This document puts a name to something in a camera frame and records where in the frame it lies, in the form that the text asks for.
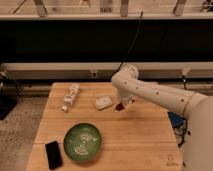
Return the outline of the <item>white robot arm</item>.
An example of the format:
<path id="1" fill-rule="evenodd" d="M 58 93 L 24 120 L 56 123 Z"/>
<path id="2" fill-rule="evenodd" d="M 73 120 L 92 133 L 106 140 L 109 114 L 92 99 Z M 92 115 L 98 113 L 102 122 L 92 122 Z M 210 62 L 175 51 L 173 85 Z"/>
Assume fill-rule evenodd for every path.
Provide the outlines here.
<path id="1" fill-rule="evenodd" d="M 187 119 L 182 171 L 213 171 L 213 96 L 138 79 L 127 65 L 111 77 L 122 105 L 138 96 Z"/>

